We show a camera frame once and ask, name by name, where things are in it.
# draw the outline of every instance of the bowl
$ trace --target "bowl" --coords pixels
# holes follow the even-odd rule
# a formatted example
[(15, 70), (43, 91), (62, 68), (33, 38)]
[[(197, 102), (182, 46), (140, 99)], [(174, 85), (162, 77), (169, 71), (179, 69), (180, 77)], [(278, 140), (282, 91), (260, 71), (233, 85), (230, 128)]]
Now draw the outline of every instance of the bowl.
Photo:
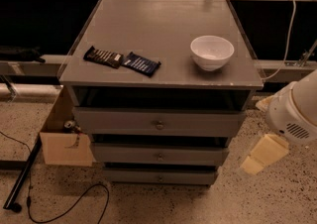
[(235, 48), (226, 39), (216, 36), (202, 36), (190, 45), (192, 59), (204, 70), (212, 71), (224, 66), (232, 57)]

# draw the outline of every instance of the speckled floor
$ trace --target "speckled floor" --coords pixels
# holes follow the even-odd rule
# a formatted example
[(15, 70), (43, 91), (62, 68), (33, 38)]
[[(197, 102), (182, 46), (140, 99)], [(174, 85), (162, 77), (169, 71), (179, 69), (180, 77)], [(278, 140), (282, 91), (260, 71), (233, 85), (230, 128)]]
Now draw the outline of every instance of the speckled floor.
[[(33, 145), (58, 93), (44, 87), (20, 91), (13, 102), (0, 84), (0, 131)], [(317, 223), (317, 141), (307, 146), (290, 145), (290, 154), (256, 176), (239, 166), (263, 133), (268, 132), (264, 113), (250, 109), (230, 154), (211, 187), (151, 184), (108, 184), (100, 164), (92, 168), (46, 166), (42, 152), (32, 169), (31, 213), (36, 220), (54, 218), (68, 209), (91, 184), (102, 182), (110, 200), (101, 223), (105, 224), (264, 224)], [(2, 160), (24, 160), (27, 149), (0, 136)], [(17, 171), (0, 170), (0, 204), (18, 176)], [(28, 217), (28, 182), (17, 202), (20, 213), (0, 210), (0, 223), (33, 223)], [(94, 188), (64, 217), (53, 223), (97, 223), (106, 201), (101, 187)]]

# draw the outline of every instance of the dresser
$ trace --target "dresser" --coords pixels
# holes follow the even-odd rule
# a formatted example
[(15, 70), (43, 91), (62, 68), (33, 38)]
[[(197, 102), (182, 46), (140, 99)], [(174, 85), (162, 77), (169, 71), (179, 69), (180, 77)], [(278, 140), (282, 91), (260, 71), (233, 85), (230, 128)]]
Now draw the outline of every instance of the dresser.
[[(216, 71), (190, 57), (199, 36), (229, 40), (235, 53)], [(91, 140), (105, 179), (210, 185), (262, 89), (226, 0), (102, 0), (60, 83)], [(85, 61), (95, 49), (133, 52), (161, 66), (152, 77)]]

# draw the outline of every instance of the speaker grille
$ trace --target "speaker grille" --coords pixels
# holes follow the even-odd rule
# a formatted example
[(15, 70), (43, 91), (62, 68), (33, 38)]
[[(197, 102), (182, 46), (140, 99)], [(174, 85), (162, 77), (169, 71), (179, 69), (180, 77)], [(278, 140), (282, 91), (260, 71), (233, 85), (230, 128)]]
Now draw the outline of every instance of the speaker grille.
[(298, 139), (307, 139), (309, 137), (309, 133), (299, 125), (287, 124), (286, 129), (288, 133)]

